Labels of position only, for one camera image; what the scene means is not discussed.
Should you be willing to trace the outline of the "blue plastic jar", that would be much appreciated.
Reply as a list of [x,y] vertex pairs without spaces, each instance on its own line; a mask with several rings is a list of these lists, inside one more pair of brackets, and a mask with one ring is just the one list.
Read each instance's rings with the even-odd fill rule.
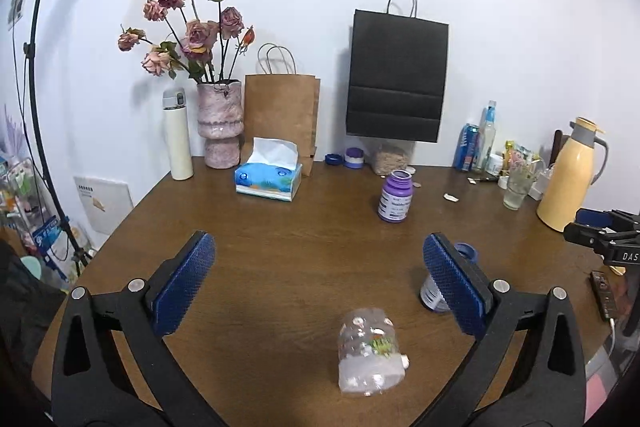
[[478,260],[477,250],[468,243],[451,244],[445,236],[430,234],[424,241],[423,260],[427,276],[419,291],[424,307],[435,313],[447,313],[462,305],[473,305],[480,297],[463,265],[474,267]]

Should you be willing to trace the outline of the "clear patterned plastic cup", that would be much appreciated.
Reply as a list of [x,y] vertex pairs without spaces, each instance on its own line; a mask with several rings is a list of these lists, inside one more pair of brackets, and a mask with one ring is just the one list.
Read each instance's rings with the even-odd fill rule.
[[394,323],[380,308],[360,308],[345,315],[337,356],[337,382],[343,395],[378,395],[399,385],[409,367]]

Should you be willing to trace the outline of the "yellow thermos jug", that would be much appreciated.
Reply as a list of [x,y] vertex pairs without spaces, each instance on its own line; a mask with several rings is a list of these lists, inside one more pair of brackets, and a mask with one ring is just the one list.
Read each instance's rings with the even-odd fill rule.
[[[608,143],[599,136],[603,131],[593,121],[577,117],[570,122],[570,127],[572,134],[561,147],[549,184],[537,208],[538,218],[557,232],[562,232],[574,220],[589,187],[602,176],[610,153]],[[604,159],[598,172],[594,172],[596,145],[604,150]]]

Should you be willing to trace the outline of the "black smartphone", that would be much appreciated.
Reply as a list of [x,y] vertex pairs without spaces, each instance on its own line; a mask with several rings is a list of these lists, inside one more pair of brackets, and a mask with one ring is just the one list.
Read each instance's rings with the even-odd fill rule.
[[601,271],[591,271],[590,284],[602,320],[605,322],[615,321],[617,319],[617,306],[611,284],[605,273]]

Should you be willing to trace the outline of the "snack packets pile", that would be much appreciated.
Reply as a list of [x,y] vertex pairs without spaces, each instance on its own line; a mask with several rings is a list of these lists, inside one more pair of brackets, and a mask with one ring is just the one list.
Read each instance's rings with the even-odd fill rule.
[[547,191],[553,167],[549,167],[544,158],[538,153],[518,142],[509,140],[504,144],[501,153],[491,153],[485,167],[485,172],[498,180],[498,187],[506,191],[509,172],[516,167],[528,167],[534,175],[534,183],[527,196],[539,202]]

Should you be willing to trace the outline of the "dark wooden chair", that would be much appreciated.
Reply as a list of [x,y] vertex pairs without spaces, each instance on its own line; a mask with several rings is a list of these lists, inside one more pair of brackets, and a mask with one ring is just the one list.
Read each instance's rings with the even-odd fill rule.
[[568,140],[568,135],[565,134],[561,129],[556,129],[553,135],[551,152],[549,157],[548,166],[552,167],[555,164],[555,161],[558,159],[562,147]]

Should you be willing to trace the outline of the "pink cloth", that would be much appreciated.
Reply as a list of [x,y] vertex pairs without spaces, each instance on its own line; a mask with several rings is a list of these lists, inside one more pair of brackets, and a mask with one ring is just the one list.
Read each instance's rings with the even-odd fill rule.
[[602,407],[611,394],[613,384],[608,384],[601,374],[593,374],[588,378],[586,386],[585,421],[589,421]]

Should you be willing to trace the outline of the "glass bottle blue label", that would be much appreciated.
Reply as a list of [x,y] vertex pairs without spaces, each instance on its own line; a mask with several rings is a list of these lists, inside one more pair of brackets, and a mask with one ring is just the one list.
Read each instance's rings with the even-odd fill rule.
[[494,145],[496,135],[496,108],[497,102],[490,101],[485,110],[483,124],[478,132],[477,146],[473,160],[472,170],[482,172],[485,170],[488,157]]

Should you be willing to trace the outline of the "blue soda can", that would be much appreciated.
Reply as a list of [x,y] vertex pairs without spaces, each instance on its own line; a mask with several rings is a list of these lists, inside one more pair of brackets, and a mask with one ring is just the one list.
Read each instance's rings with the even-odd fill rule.
[[454,152],[454,162],[452,167],[459,171],[469,172],[471,170],[477,138],[480,128],[476,124],[465,124],[460,132],[456,151]]

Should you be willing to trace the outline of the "purple bottle cap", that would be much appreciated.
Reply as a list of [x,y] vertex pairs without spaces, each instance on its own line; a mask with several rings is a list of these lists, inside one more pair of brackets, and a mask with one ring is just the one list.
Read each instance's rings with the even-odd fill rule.
[[364,165],[364,152],[359,147],[349,147],[345,150],[344,166],[349,169],[361,169]]

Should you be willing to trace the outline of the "blue jar lid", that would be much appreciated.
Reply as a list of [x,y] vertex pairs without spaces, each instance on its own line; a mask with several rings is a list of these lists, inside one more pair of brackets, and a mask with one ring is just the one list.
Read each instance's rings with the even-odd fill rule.
[[326,156],[324,156],[324,161],[326,162],[326,165],[341,166],[344,162],[344,157],[340,154],[326,154]]

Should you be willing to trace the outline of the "black paper bag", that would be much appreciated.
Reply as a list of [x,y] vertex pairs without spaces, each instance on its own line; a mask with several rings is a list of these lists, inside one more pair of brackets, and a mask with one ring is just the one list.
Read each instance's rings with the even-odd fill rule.
[[435,143],[444,105],[449,26],[357,10],[350,40],[346,132],[363,138]]

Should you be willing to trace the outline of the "brown paper bag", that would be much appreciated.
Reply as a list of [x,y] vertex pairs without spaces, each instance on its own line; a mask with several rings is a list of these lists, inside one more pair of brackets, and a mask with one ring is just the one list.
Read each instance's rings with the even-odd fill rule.
[[320,79],[299,74],[285,46],[267,42],[257,51],[261,74],[245,76],[244,143],[247,161],[255,138],[280,139],[297,145],[302,175],[310,176],[316,155]]

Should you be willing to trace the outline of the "pink ceramic vase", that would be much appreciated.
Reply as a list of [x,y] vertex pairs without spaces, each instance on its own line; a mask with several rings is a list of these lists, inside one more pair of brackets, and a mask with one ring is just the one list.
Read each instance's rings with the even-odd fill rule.
[[204,139],[204,161],[209,168],[229,169],[240,162],[242,93],[238,80],[198,86],[198,134]]

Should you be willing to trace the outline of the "dried pink roses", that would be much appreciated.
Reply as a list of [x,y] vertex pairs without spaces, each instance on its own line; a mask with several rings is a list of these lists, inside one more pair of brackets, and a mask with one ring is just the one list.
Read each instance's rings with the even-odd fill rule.
[[174,79],[186,72],[198,84],[230,84],[239,57],[254,43],[252,26],[227,0],[208,0],[215,5],[212,20],[198,14],[195,0],[145,0],[143,18],[168,28],[163,40],[154,41],[141,28],[122,27],[119,51],[130,52],[145,44],[141,66],[154,77]]

